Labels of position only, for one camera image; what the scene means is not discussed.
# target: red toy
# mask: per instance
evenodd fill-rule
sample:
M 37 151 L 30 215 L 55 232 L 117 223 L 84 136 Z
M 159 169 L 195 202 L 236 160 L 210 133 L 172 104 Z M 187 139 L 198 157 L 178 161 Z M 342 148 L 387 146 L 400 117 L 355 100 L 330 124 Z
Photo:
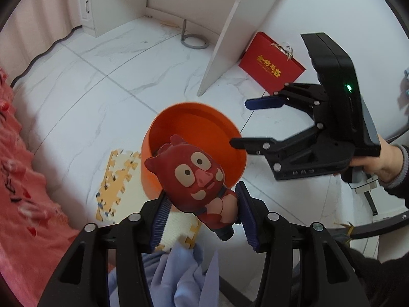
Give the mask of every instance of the red toy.
M 175 207 L 195 214 L 221 240 L 230 239 L 238 214 L 237 196 L 224 185 L 222 167 L 179 135 L 170 140 L 156 157 L 145 161 L 146 168 L 157 176 Z

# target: floor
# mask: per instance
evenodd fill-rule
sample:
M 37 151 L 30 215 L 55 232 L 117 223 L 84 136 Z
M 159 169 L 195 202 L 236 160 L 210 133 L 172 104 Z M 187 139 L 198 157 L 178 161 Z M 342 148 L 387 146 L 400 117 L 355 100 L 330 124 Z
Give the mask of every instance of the floor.
M 214 46 L 186 48 L 179 34 L 180 29 L 147 17 L 99 38 L 79 29 L 16 83 L 16 116 L 35 153 L 33 167 L 46 176 L 50 197 L 61 204 L 73 227 L 93 220 L 93 196 L 111 150 L 139 150 L 155 116 L 172 104 L 211 105 L 243 136 L 285 139 L 312 125 L 306 114 L 291 107 L 248 111 L 245 100 L 262 96 L 264 89 L 237 65 L 197 97 Z M 334 227 L 372 221 L 365 198 L 339 177 L 277 182 L 263 157 L 249 156 L 243 180 L 253 197 L 292 223 L 321 221 Z M 219 249 L 221 274 L 236 287 L 244 289 L 260 274 L 263 256 L 252 252 L 240 227 L 227 243 L 210 239 L 205 229 L 199 240 L 209 254 Z

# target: human hand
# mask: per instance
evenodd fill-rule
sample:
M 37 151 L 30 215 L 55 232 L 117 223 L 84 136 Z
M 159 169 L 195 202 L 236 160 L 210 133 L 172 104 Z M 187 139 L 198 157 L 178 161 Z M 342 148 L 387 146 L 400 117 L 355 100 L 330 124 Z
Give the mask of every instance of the human hand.
M 379 157 L 353 157 L 350 166 L 363 166 L 363 170 L 369 174 L 376 174 L 382 181 L 392 181 L 402 170 L 402 151 L 388 144 L 381 136 L 381 153 Z

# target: red gift bag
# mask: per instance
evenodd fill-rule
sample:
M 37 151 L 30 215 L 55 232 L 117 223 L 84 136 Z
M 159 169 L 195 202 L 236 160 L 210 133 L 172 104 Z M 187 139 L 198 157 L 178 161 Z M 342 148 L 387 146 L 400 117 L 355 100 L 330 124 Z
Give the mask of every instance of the red gift bag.
M 263 32 L 257 32 L 239 66 L 271 95 L 281 90 L 284 83 L 294 82 L 305 70 L 291 53 Z

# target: gray sleeve cuff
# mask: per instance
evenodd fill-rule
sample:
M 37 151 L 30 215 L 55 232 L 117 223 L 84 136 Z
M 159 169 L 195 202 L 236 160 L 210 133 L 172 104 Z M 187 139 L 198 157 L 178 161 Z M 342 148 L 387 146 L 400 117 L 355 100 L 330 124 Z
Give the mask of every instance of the gray sleeve cuff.
M 383 182 L 381 179 L 379 179 L 379 184 L 385 189 L 392 189 L 392 188 L 396 188 L 397 186 L 399 186 L 404 181 L 406 174 L 408 173 L 408 167 L 409 167 L 408 153 L 403 146 L 397 145 L 397 147 L 402 151 L 402 154 L 403 154 L 403 167 L 400 173 L 398 174 L 398 176 L 392 181 L 386 183 L 386 182 Z

